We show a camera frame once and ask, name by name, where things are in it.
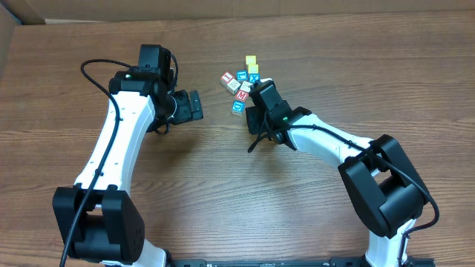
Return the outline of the blue-faced wooden block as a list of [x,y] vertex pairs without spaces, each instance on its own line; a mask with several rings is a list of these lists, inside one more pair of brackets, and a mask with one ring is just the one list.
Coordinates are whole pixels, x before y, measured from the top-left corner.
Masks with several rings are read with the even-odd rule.
[[235,100],[232,104],[232,114],[237,116],[242,116],[245,110],[245,103],[242,101]]

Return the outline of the red M block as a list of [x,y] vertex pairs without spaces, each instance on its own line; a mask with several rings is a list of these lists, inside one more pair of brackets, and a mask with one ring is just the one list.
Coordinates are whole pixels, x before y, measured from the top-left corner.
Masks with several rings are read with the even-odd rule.
[[249,93],[244,90],[238,90],[235,94],[235,99],[240,102],[245,102],[249,97]]

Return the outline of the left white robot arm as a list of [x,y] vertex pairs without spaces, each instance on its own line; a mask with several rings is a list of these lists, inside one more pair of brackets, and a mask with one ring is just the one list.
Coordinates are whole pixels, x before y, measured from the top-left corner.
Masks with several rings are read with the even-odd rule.
[[197,91],[176,91],[158,71],[120,71],[111,85],[108,115],[82,173],[58,187],[52,206],[62,258],[106,266],[168,266],[167,252],[145,238],[145,223],[130,197],[131,178],[146,133],[203,118]]

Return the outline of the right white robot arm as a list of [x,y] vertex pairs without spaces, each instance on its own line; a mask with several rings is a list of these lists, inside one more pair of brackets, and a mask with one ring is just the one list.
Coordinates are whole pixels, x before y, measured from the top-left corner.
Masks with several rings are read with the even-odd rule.
[[323,122],[305,108],[246,109],[250,134],[312,154],[338,169],[353,208],[370,232],[364,266],[408,266],[407,241],[433,203],[401,145],[391,136],[370,139]]

